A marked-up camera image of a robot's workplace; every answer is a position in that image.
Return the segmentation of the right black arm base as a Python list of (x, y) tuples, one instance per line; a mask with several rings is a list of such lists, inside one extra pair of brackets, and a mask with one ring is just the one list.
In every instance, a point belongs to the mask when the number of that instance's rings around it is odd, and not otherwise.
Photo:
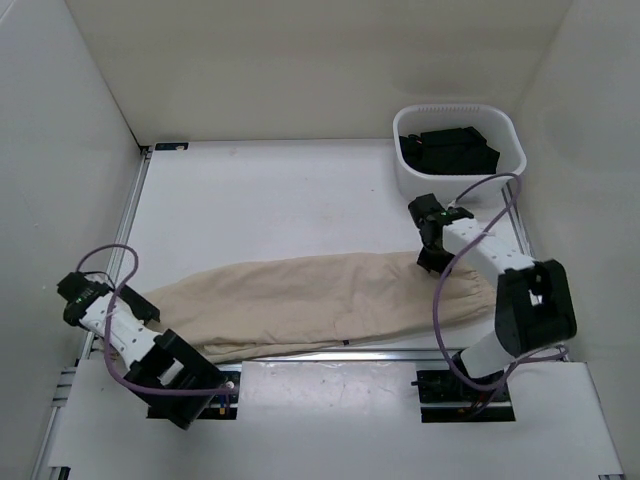
[(500, 390), (476, 390), (461, 382), (450, 370), (418, 370), (411, 385), (418, 390), (423, 424), (516, 420), (507, 386)]

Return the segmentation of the beige trousers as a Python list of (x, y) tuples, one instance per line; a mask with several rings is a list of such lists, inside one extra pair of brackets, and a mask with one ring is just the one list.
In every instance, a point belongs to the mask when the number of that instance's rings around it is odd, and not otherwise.
[[(383, 341), (430, 331), (438, 276), (413, 252), (349, 253), (227, 265), (146, 293), (171, 329), (212, 363)], [(493, 312), (495, 291), (457, 265), (440, 325)]]

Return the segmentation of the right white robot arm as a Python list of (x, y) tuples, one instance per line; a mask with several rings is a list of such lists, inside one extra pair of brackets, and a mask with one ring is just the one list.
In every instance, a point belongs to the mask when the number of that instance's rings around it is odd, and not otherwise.
[[(422, 241), (418, 265), (439, 275), (432, 320), (455, 396), (470, 400), (481, 391), (501, 388), (507, 369), (576, 335), (569, 282), (561, 263), (512, 249), (489, 227), (481, 227), (470, 211), (445, 207), (433, 194), (415, 198), (408, 210)], [(441, 333), (440, 299), (446, 280), (463, 259), (495, 291), (494, 323), (481, 340), (450, 355)]]

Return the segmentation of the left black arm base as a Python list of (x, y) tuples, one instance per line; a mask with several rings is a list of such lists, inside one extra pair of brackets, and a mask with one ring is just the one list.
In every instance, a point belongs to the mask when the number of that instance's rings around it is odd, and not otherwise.
[(147, 419), (168, 420), (180, 428), (187, 429), (197, 420), (235, 420), (241, 388), (241, 367), (222, 365), (225, 383), (220, 386), (222, 394), (211, 397), (169, 396), (166, 406), (149, 406)]

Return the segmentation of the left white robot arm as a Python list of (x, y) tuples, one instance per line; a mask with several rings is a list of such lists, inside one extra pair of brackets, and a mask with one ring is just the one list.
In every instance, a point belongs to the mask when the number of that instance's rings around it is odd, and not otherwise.
[[(66, 301), (63, 320), (102, 338), (123, 360), (123, 379), (149, 412), (186, 430), (209, 406), (227, 378), (176, 332), (147, 327), (160, 311), (128, 286), (119, 294), (91, 272), (71, 272), (57, 284)], [(183, 396), (168, 395), (177, 390)]]

